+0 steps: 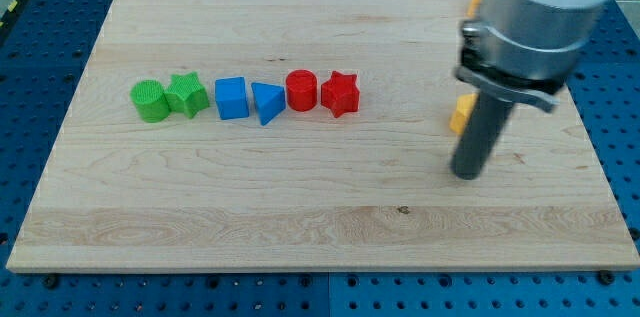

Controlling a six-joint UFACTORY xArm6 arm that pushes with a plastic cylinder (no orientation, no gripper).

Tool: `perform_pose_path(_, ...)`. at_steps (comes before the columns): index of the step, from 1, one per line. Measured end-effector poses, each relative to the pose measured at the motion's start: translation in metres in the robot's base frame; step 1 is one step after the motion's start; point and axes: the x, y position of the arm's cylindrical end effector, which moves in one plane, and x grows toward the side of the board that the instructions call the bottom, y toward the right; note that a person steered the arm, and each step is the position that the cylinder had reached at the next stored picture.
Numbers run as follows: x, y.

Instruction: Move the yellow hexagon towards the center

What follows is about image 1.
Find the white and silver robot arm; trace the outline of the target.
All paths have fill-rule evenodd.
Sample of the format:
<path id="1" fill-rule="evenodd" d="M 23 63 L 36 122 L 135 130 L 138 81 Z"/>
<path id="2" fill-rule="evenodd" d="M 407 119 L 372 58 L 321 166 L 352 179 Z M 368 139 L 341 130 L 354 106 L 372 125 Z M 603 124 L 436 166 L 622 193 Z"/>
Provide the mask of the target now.
<path id="1" fill-rule="evenodd" d="M 478 110 L 516 104 L 545 112 L 578 62 L 607 0 L 482 0 L 461 24 L 459 80 L 478 90 Z"/>

